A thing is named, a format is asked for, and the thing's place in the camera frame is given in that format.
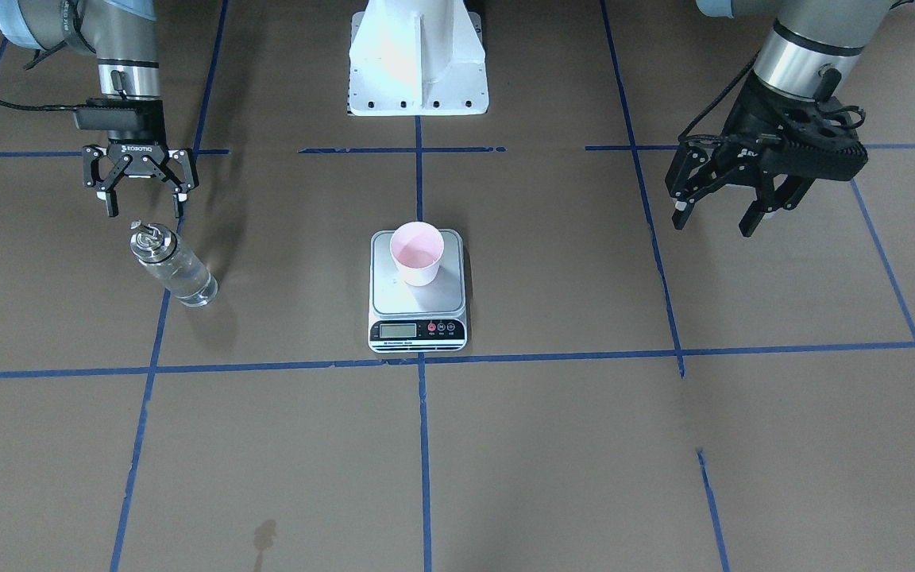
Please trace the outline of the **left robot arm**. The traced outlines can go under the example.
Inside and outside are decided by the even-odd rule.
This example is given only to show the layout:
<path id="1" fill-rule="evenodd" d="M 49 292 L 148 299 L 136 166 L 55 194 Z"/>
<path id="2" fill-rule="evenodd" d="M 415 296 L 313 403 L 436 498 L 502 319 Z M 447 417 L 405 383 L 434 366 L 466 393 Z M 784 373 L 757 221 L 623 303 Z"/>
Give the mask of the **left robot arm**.
<path id="1" fill-rule="evenodd" d="M 725 186 L 755 193 L 739 221 L 750 238 L 763 218 L 791 211 L 820 180 L 848 182 L 867 166 L 864 109 L 836 91 L 892 10 L 890 1 L 781 1 L 765 43 L 728 84 L 738 95 L 717 134 L 690 123 L 665 177 L 673 226 Z"/>

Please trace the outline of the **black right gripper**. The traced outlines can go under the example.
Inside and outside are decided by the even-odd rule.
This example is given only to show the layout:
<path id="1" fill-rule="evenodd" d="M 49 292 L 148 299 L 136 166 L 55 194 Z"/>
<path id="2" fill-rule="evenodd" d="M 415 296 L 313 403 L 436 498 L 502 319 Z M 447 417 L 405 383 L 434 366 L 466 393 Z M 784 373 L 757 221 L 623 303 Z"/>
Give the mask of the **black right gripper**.
<path id="1" fill-rule="evenodd" d="M 184 217 L 190 192 L 199 187 L 199 174 L 192 149 L 168 149 L 167 145 L 142 142 L 109 141 L 109 148 L 83 147 L 83 182 L 105 203 L 106 216 L 119 215 L 116 187 L 124 177 L 157 178 L 168 186 L 175 218 Z M 105 175 L 99 170 L 102 159 L 112 160 Z"/>

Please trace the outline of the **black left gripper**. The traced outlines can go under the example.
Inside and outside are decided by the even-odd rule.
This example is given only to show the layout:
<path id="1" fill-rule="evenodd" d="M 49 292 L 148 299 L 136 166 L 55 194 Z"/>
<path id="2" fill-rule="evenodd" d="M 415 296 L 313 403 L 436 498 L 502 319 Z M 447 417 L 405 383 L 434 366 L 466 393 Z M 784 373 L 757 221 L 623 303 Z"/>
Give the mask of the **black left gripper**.
<path id="1" fill-rule="evenodd" d="M 794 210 L 816 181 L 806 174 L 811 145 L 804 141 L 813 119 L 813 102 L 792 99 L 749 75 L 727 116 L 723 142 L 677 145 L 665 176 L 673 227 L 683 229 L 697 202 L 725 184 L 755 189 L 739 221 L 745 238 L 768 214 Z"/>

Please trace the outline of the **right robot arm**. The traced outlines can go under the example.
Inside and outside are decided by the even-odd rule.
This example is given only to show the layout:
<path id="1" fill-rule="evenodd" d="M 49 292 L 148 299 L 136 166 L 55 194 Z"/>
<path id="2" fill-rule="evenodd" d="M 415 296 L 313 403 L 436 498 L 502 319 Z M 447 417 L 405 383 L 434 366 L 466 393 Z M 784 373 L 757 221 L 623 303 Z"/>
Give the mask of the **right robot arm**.
<path id="1" fill-rule="evenodd" d="M 124 178 L 155 178 L 168 186 L 176 218 L 199 184 L 193 152 L 168 145 L 156 12 L 150 1 L 0 1 L 0 32 L 35 51 L 35 62 L 63 50 L 97 62 L 101 97 L 69 107 L 77 128 L 106 135 L 86 145 L 83 184 L 118 213 Z"/>

